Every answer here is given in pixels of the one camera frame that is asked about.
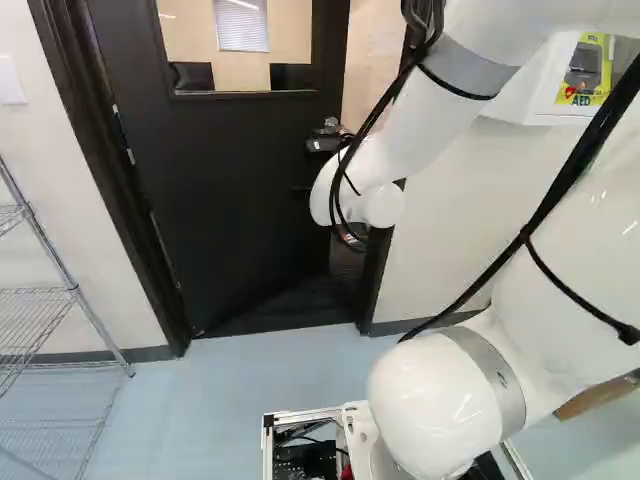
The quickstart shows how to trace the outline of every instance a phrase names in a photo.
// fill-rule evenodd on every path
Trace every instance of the doorway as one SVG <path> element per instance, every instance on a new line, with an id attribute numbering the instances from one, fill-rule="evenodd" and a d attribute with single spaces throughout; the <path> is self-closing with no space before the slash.
<path id="1" fill-rule="evenodd" d="M 192 335 L 270 329 L 228 326 L 326 270 L 329 233 L 306 193 L 321 165 L 305 140 L 340 117 L 349 2 L 87 6 Z"/>

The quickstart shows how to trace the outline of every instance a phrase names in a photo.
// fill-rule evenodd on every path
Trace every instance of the black cable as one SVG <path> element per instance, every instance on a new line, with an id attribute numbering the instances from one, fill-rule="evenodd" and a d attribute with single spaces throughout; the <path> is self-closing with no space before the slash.
<path id="1" fill-rule="evenodd" d="M 411 71 L 417 64 L 424 61 L 429 52 L 429 49 L 442 35 L 442 32 L 444 30 L 444 0 L 433 0 L 432 5 L 430 5 L 428 8 L 428 11 L 429 15 L 431 15 L 433 19 L 433 33 L 424 44 L 415 49 L 412 61 L 401 69 L 398 76 L 391 83 L 389 88 L 387 88 L 380 100 L 378 100 L 378 103 L 375 105 L 373 110 L 369 113 L 366 120 L 364 121 L 356 135 L 353 137 L 353 140 L 349 145 L 344 158 L 339 163 L 331 182 L 331 187 L 329 190 L 329 217 L 331 218 L 331 230 L 340 243 L 346 246 L 349 250 L 356 253 L 365 253 L 367 251 L 367 243 L 363 238 L 361 238 L 351 229 L 351 227 L 349 226 L 349 222 L 346 220 L 344 212 L 342 211 L 342 206 L 340 205 L 340 187 L 342 185 L 342 179 L 346 175 L 347 167 L 349 166 L 349 163 L 351 162 L 351 159 L 353 158 L 355 152 L 360 147 L 367 134 L 371 131 L 376 121 L 380 118 L 386 107 L 397 97 Z M 336 214 L 340 219 L 342 228 L 344 228 L 344 230 L 353 239 L 358 241 L 361 245 L 364 245 L 364 248 L 358 248 L 351 245 L 343 237 L 342 232 L 340 232 L 340 229 L 338 228 Z"/>
<path id="2" fill-rule="evenodd" d="M 536 264 L 536 266 L 540 269 L 540 271 L 544 273 L 547 276 L 547 278 L 551 281 L 551 283 L 553 283 L 562 293 L 564 293 L 567 297 L 569 297 L 571 300 L 573 300 L 576 304 L 578 304 L 584 310 L 589 312 L 591 315 L 596 317 L 598 320 L 606 323 L 607 325 L 615 329 L 615 331 L 618 332 L 618 338 L 625 344 L 631 346 L 640 342 L 640 330 L 638 330 L 632 325 L 622 323 L 616 320 L 615 318 L 611 317 L 610 315 L 606 314 L 605 312 L 600 310 L 598 307 L 593 305 L 591 302 L 586 300 L 584 297 L 580 296 L 574 290 L 569 288 L 569 286 L 566 283 L 564 283 L 562 280 L 560 280 L 560 278 L 558 278 L 558 276 L 555 273 L 553 273 L 551 269 L 542 261 L 542 259 L 538 255 L 538 252 L 536 252 L 536 249 L 533 247 L 533 244 L 531 243 L 530 238 L 527 238 L 524 241 L 524 245 L 525 247 L 527 247 L 527 250 L 529 251 L 529 255 L 531 255 L 531 259 L 533 260 L 533 263 Z"/>
<path id="3" fill-rule="evenodd" d="M 467 288 L 451 305 L 435 317 L 412 328 L 404 334 L 398 343 L 410 340 L 429 326 L 449 316 L 463 306 L 509 261 L 526 239 L 540 226 L 547 215 L 562 200 L 571 187 L 591 166 L 607 138 L 618 124 L 627 108 L 640 90 L 640 54 L 620 78 L 604 104 L 595 114 L 586 130 L 571 151 L 569 158 L 554 179 L 551 187 L 542 199 L 529 222 L 522 228 L 489 267 Z"/>
<path id="4" fill-rule="evenodd" d="M 311 438 L 311 437 L 296 437 L 295 439 L 296 440 L 309 440 L 310 442 L 313 442 L 313 443 L 324 443 L 324 442 L 328 441 L 328 440 L 318 440 L 316 438 Z M 346 450 L 344 450 L 344 449 L 342 449 L 340 447 L 334 447 L 334 448 L 335 448 L 336 452 L 340 452 L 341 454 L 346 455 L 347 457 L 349 456 L 349 452 L 347 452 Z"/>
<path id="5" fill-rule="evenodd" d="M 342 151 L 338 150 L 338 163 L 340 163 L 342 161 Z M 353 193 L 355 193 L 356 195 L 358 195 L 359 197 L 362 196 L 362 194 L 358 191 L 358 189 L 356 188 L 356 186 L 353 184 L 353 182 L 351 181 L 351 179 L 349 178 L 349 175 L 347 175 L 347 172 L 344 172 L 344 179 L 347 181 L 347 183 L 349 184 L 349 186 L 351 187 L 351 190 L 353 190 Z"/>

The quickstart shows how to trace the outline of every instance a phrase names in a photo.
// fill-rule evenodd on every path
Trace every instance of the wire shelf rack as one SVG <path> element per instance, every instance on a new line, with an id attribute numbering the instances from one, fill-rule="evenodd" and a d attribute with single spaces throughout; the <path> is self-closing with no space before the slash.
<path id="1" fill-rule="evenodd" d="M 15 382 L 77 299 L 76 290 L 0 289 L 0 397 Z"/>
<path id="2" fill-rule="evenodd" d="M 21 205 L 0 205 L 0 237 L 22 222 L 25 213 Z"/>
<path id="3" fill-rule="evenodd" d="M 29 367 L 0 402 L 0 447 L 45 477 L 82 478 L 126 378 L 114 363 Z M 0 456 L 0 480 L 43 478 Z"/>

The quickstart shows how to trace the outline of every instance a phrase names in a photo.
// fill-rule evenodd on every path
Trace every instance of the black baseboard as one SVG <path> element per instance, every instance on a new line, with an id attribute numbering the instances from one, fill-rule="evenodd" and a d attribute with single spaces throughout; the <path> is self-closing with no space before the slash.
<path id="1" fill-rule="evenodd" d="M 126 348 L 122 350 L 122 355 L 124 355 L 124 358 L 130 363 L 158 362 L 176 358 L 176 356 L 171 353 L 169 345 Z M 110 360 L 113 360 L 113 354 L 108 350 L 100 350 L 94 352 L 40 353 L 33 357 L 31 363 L 42 365 L 45 363 L 107 362 Z"/>
<path id="2" fill-rule="evenodd" d="M 463 322 L 480 312 L 482 312 L 482 310 L 470 310 L 468 312 L 454 313 L 452 315 L 449 315 L 442 322 L 438 322 L 437 324 L 435 324 L 434 327 L 448 327 L 449 325 L 455 325 L 456 323 Z M 429 320 L 429 318 L 433 317 L 410 318 L 408 320 L 397 320 L 395 322 L 374 322 L 371 324 L 369 336 L 384 337 L 386 335 L 397 335 L 399 333 L 405 333 L 411 330 L 413 327 L 417 327 L 421 323 Z"/>

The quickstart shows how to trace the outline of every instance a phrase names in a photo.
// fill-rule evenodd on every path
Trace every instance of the white wall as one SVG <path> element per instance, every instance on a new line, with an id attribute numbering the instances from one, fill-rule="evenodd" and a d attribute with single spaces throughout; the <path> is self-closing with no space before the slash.
<path id="1" fill-rule="evenodd" d="M 0 55 L 13 57 L 28 97 L 26 106 L 0 105 L 0 155 L 116 343 L 166 344 L 73 133 L 27 0 L 0 2 Z M 9 200 L 0 185 L 0 203 Z M 56 278 L 27 225 L 0 239 L 0 286 L 51 284 Z M 74 312 L 43 351 L 104 348 Z"/>

